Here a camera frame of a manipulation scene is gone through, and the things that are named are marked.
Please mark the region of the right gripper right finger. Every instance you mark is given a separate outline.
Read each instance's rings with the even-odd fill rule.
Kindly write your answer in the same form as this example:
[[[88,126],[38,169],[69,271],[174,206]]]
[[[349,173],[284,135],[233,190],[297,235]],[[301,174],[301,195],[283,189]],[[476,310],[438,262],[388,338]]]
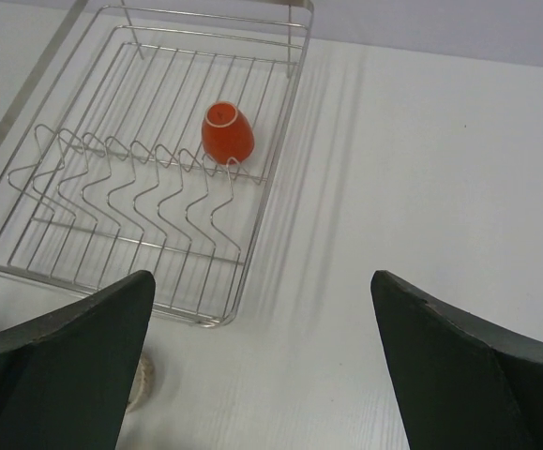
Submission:
[[[376,321],[413,449],[543,449],[543,342],[382,270]]]

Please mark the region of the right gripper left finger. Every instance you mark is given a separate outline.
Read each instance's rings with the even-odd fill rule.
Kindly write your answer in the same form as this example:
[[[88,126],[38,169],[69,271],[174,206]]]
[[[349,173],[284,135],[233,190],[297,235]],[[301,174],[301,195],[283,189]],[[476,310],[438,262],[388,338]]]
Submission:
[[[151,318],[138,271],[0,332],[0,449],[113,449]]]

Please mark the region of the small orange cup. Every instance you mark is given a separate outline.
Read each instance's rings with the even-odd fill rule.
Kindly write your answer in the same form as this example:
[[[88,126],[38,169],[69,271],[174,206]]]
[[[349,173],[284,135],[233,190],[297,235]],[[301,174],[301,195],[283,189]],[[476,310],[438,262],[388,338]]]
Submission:
[[[243,162],[255,145],[248,119],[228,101],[218,101],[208,107],[201,134],[205,153],[222,165]]]

